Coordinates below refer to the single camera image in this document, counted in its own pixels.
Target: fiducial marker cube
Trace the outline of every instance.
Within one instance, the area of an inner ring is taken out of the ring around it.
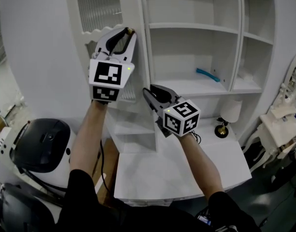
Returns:
[[[123,92],[125,84],[135,66],[107,60],[90,60],[89,87],[92,100],[115,102]]]
[[[178,136],[183,136],[198,126],[200,109],[186,100],[163,110],[163,127]]]

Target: black lamp base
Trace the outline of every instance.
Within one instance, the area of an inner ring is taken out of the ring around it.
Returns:
[[[217,126],[214,129],[214,133],[219,138],[226,138],[228,136],[228,129],[226,126]]]

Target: black cable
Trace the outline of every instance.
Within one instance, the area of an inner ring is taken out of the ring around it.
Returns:
[[[278,209],[279,208],[279,206],[282,204],[282,203],[284,203],[292,194],[293,194],[293,192],[295,191],[295,189],[294,190],[292,190],[291,191],[291,193],[284,199],[284,200],[282,200],[274,209],[273,209],[273,211],[269,214],[269,216],[268,217],[266,217],[260,224],[259,224],[259,228],[261,228],[261,227],[263,227],[266,223],[267,223],[267,221],[268,221],[268,218],[276,211],[276,209]]]
[[[113,194],[109,191],[106,183],[105,183],[105,179],[104,179],[104,172],[103,172],[103,169],[104,169],[104,161],[105,161],[105,156],[104,156],[104,149],[103,149],[103,144],[102,142],[100,141],[100,150],[101,150],[101,168],[100,168],[100,173],[101,173],[101,178],[103,179],[103,183],[104,183],[104,186],[106,188],[106,190],[109,192],[110,195],[112,195],[112,197],[115,199],[115,197],[113,196]]]
[[[106,188],[106,190],[108,191],[108,193],[110,194],[110,196],[112,197],[112,199],[116,202],[117,206],[118,206],[118,211],[119,211],[119,225],[121,225],[121,215],[122,215],[122,209],[121,209],[121,203],[123,203],[122,201],[116,199],[114,197],[114,195],[110,192],[110,190],[108,189],[105,179],[104,179],[104,162],[105,162],[105,154],[104,154],[104,149],[103,149],[103,144],[100,140],[100,150],[101,150],[101,167],[100,167],[100,174],[101,174],[101,178],[103,180],[104,186]]]
[[[197,133],[195,133],[194,130],[191,131],[191,134],[196,138],[196,142],[197,142],[198,144],[200,144],[200,143],[201,143],[201,137],[200,137]]]

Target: dark floor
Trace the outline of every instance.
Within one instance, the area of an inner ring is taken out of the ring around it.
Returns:
[[[249,151],[249,156],[246,154],[248,162],[254,158],[250,154],[251,148]],[[261,228],[262,232],[289,232],[296,223],[296,198],[293,188],[296,186],[296,176],[291,183],[286,183],[277,191],[269,192],[271,176],[280,166],[286,165],[286,162],[288,160],[277,160],[265,169],[256,169],[252,173],[252,179],[227,192],[243,211],[254,218],[257,225],[268,217],[267,223]],[[196,215],[207,206],[207,201],[202,197],[173,202],[171,206]]]

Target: black shirt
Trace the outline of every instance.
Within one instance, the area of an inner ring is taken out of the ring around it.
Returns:
[[[209,198],[209,214],[213,228],[191,214],[162,206],[131,207],[125,217],[117,219],[109,208],[100,205],[92,178],[81,170],[70,173],[64,205],[57,224],[59,230],[72,231],[187,231],[212,232],[223,226],[238,232],[258,232],[252,217],[239,209],[224,192]]]

